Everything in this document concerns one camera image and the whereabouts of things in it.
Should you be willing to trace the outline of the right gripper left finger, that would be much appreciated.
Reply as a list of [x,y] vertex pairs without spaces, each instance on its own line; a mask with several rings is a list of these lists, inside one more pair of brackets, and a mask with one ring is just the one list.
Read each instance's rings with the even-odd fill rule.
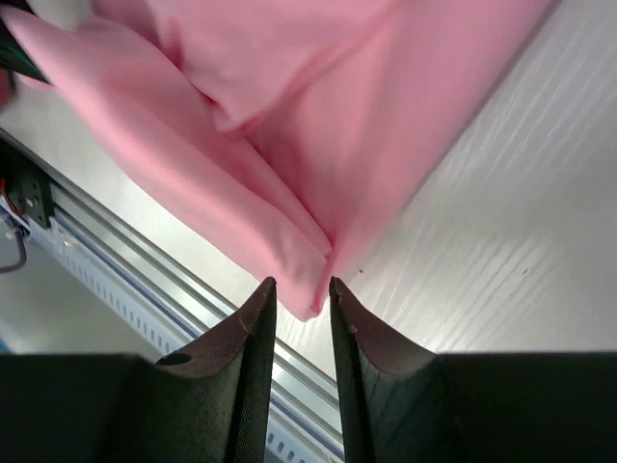
[[157,362],[129,354],[5,355],[5,462],[260,462],[277,321],[273,279]]

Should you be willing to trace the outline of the pink t shirt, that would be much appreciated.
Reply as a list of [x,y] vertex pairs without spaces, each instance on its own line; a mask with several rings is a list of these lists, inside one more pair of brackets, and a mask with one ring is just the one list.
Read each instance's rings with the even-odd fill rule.
[[547,1],[5,7],[49,85],[154,200],[317,316],[550,9]]

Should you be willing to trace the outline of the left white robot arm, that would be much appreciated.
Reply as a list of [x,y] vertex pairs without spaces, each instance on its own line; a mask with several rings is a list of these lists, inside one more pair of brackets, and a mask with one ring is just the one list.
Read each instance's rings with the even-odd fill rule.
[[15,94],[15,76],[19,74],[44,84],[48,80],[31,57],[25,52],[1,19],[1,109],[4,109]]

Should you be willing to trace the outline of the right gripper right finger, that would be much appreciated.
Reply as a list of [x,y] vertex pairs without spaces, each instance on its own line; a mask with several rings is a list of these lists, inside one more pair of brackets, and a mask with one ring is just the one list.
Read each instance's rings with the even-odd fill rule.
[[612,352],[434,353],[330,282],[349,462],[612,462]]

